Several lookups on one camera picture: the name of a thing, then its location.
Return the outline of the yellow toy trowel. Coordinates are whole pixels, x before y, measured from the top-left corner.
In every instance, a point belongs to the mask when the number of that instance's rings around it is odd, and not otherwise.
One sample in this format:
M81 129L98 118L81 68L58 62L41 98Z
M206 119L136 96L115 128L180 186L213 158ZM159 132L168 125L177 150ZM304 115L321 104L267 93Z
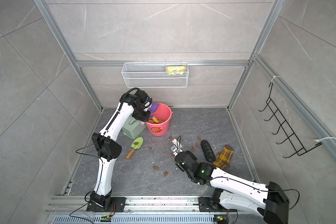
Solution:
M151 119L157 124L160 123L159 120L154 115L151 116Z

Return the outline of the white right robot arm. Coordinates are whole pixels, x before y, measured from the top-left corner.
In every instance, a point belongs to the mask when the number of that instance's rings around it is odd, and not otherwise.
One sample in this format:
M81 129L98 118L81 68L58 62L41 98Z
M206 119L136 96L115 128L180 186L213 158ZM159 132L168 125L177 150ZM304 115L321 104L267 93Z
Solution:
M286 190L274 182L255 183L229 174L217 166L197 162L190 151L183 151L180 139L170 148L176 166L198 185L214 188L211 197L199 197L200 212L245 211L260 216L267 224L287 224L292 207Z

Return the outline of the white cleaning brush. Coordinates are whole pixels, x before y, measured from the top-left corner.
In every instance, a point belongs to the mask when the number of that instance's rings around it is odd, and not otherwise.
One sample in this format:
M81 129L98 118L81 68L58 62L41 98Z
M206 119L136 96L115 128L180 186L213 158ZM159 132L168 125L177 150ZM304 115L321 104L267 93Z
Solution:
M176 145L173 145L170 149L174 155L177 155L180 152L180 149Z

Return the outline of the purple trowel pink handle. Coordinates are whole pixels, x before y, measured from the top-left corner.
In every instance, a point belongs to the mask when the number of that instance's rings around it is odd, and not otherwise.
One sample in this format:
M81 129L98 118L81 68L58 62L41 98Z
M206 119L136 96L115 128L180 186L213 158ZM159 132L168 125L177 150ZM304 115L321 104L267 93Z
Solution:
M159 106L159 103L152 102L151 106L148 108L148 111L150 111L151 113L155 113L158 106Z

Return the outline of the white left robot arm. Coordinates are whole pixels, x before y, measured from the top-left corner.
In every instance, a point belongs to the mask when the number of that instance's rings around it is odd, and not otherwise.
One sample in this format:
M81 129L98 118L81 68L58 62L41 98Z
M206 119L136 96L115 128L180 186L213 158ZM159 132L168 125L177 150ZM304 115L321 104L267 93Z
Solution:
M140 88L132 88L124 93L118 107L99 133L91 136L92 145L97 150L93 157L99 159L99 171L94 190L89 192L85 199L87 212L123 212L126 197L112 197L112 176L115 162L122 151L117 143L118 135L130 116L136 120L148 121L151 112L152 99Z

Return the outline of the green trowel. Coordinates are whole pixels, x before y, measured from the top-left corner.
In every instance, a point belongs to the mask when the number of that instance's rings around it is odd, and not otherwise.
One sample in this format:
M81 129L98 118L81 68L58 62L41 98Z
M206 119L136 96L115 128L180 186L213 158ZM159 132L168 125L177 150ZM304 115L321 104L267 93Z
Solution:
M136 150L138 150L138 149L141 148L143 142L144 142L144 140L143 140L142 137L139 137L139 138L137 138L137 139L135 139L135 140L133 141L133 143L132 143L132 145L131 145L132 150L131 150L131 151L128 153L128 155L126 156L126 160L130 159L131 156L134 154L134 152L135 152Z

